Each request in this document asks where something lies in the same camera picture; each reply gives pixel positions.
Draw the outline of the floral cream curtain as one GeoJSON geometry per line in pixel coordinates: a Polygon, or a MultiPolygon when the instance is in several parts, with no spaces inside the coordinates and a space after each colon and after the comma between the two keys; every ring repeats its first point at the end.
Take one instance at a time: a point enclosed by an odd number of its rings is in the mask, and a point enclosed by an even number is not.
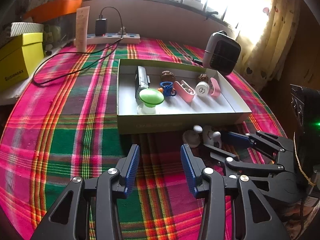
{"type": "Polygon", "coordinates": [[[281,78],[299,24],[300,0],[244,0],[240,12],[235,71],[259,92],[281,78]]]}

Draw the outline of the blue cord orange charm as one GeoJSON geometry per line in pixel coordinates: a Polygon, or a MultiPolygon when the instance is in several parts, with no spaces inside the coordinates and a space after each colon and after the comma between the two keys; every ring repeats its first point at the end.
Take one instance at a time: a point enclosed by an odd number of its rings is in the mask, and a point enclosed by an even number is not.
{"type": "Polygon", "coordinates": [[[159,91],[163,94],[164,97],[176,96],[177,92],[174,88],[174,83],[171,81],[161,82],[159,91]]]}

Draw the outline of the green cap mushroom toy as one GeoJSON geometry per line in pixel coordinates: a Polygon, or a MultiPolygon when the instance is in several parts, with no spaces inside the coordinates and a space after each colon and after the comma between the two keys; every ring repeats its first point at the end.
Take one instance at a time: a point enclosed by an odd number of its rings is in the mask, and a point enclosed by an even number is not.
{"type": "Polygon", "coordinates": [[[156,106],[163,103],[164,95],[156,89],[147,88],[140,91],[139,99],[142,103],[137,107],[138,114],[156,114],[156,106]]]}

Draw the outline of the pink oblong case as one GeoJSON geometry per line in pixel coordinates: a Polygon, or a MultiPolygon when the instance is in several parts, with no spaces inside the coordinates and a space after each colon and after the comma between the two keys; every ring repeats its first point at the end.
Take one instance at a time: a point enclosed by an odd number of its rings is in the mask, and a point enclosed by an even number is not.
{"type": "Polygon", "coordinates": [[[210,82],[211,82],[211,87],[212,87],[212,91],[211,91],[210,96],[214,97],[214,98],[219,97],[221,94],[221,89],[220,89],[218,81],[215,78],[211,77],[210,82]]]}

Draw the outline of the black charger adapter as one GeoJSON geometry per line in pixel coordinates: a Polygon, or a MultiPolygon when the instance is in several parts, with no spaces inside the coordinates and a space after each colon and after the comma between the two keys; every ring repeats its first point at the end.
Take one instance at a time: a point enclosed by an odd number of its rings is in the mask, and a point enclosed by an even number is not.
{"type": "Polygon", "coordinates": [[[95,22],[95,35],[104,36],[107,33],[107,19],[103,15],[99,15],[95,22]]]}

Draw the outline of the black rectangular device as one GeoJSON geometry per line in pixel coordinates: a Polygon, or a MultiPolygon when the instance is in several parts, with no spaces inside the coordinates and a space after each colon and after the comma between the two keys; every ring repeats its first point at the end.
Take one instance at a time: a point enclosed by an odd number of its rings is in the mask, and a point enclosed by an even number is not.
{"type": "Polygon", "coordinates": [[[138,66],[135,75],[135,91],[136,100],[139,100],[139,94],[141,90],[148,89],[150,85],[150,78],[146,73],[146,69],[142,66],[138,66]]]}

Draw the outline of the striped white box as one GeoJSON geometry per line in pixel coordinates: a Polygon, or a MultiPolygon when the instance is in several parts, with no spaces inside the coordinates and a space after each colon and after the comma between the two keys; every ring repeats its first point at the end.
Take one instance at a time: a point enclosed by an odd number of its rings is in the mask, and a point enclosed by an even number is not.
{"type": "Polygon", "coordinates": [[[10,26],[10,37],[20,36],[28,33],[42,33],[44,25],[33,22],[14,22],[10,26]]]}

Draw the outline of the brown walnut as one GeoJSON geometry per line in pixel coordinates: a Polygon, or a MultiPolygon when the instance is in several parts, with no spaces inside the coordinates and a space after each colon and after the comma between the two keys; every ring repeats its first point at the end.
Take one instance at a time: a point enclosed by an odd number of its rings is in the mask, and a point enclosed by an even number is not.
{"type": "Polygon", "coordinates": [[[207,74],[200,74],[198,77],[197,77],[197,80],[199,82],[206,82],[208,83],[209,82],[209,77],[207,74]]]}
{"type": "Polygon", "coordinates": [[[162,72],[161,82],[175,82],[175,81],[176,81],[176,77],[171,71],[165,70],[162,72]]]}

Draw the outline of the white knob suction holder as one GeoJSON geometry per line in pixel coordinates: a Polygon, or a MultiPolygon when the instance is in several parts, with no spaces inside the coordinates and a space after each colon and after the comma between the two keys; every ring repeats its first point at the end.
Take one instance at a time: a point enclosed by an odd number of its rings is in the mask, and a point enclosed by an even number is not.
{"type": "Polygon", "coordinates": [[[182,139],[190,148],[197,148],[201,143],[200,135],[203,129],[200,125],[194,125],[192,130],[187,130],[183,133],[182,139]]]}

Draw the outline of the white round jar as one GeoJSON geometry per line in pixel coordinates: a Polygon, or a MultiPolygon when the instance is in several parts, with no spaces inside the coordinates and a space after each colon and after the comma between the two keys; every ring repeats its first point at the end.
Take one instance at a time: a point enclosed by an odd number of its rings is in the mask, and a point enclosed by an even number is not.
{"type": "Polygon", "coordinates": [[[195,87],[195,93],[199,97],[207,96],[209,94],[209,91],[210,91],[210,86],[205,81],[198,82],[195,87]]]}

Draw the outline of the pink clip holder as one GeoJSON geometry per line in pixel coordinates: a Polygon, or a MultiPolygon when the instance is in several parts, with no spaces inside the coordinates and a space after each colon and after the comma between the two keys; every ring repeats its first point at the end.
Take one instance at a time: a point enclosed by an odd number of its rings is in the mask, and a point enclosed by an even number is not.
{"type": "Polygon", "coordinates": [[[174,89],[186,103],[191,103],[196,92],[193,88],[191,88],[184,80],[175,81],[174,89]]]}

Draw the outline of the beige cosmetic tube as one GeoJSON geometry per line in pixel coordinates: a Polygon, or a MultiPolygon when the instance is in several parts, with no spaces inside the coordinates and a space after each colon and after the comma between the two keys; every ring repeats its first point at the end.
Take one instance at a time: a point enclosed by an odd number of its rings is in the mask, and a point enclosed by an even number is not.
{"type": "Polygon", "coordinates": [[[85,53],[87,48],[89,11],[90,7],[81,7],[76,10],[75,46],[79,53],[85,53]]]}

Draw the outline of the white panda fan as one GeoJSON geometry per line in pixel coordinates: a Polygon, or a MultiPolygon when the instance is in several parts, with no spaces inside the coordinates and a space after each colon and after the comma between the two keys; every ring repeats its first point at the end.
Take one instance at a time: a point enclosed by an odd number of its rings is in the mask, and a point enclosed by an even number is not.
{"type": "Polygon", "coordinates": [[[214,131],[211,126],[204,126],[202,131],[203,143],[206,145],[222,148],[221,133],[214,131]]]}

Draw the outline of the white green cardboard tray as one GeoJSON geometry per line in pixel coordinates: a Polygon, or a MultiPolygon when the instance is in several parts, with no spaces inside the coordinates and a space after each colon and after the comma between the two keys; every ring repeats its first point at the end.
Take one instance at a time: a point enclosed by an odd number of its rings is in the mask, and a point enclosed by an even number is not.
{"type": "Polygon", "coordinates": [[[252,113],[249,106],[219,72],[192,66],[152,60],[121,59],[117,77],[117,126],[120,134],[140,134],[190,129],[194,125],[213,127],[240,124],[252,113]],[[220,95],[195,95],[186,102],[180,95],[169,96],[157,105],[153,113],[143,113],[143,103],[136,95],[138,68],[146,72],[149,87],[159,89],[161,74],[168,70],[179,83],[186,82],[195,88],[197,78],[206,74],[215,79],[220,95]]]}

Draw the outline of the grey black space heater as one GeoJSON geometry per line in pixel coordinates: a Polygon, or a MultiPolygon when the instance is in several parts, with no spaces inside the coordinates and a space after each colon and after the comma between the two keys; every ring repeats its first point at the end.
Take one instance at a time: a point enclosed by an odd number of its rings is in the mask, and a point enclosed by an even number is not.
{"type": "Polygon", "coordinates": [[[213,33],[204,50],[202,66],[217,70],[226,76],[233,71],[239,55],[241,46],[236,40],[230,38],[225,31],[213,33]]]}

